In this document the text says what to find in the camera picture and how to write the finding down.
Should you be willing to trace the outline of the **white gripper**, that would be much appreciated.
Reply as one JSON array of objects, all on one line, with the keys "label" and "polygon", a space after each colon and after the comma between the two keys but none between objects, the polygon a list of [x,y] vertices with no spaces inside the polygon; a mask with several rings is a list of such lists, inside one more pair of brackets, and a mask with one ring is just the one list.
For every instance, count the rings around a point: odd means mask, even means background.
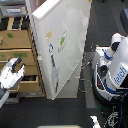
[{"label": "white gripper", "polygon": [[11,59],[7,65],[1,71],[0,84],[2,89],[10,89],[16,87],[19,80],[24,77],[25,65],[18,72],[15,72],[15,66],[22,61],[20,57]]}]

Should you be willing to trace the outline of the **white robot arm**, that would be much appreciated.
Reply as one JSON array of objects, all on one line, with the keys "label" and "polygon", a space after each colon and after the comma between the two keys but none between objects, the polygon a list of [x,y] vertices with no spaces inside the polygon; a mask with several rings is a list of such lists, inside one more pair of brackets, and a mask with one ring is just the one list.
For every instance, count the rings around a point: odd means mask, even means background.
[{"label": "white robot arm", "polygon": [[0,108],[3,106],[9,97],[9,90],[17,87],[25,74],[25,64],[21,65],[18,71],[15,71],[15,66],[22,61],[20,57],[12,58],[0,72]]}]

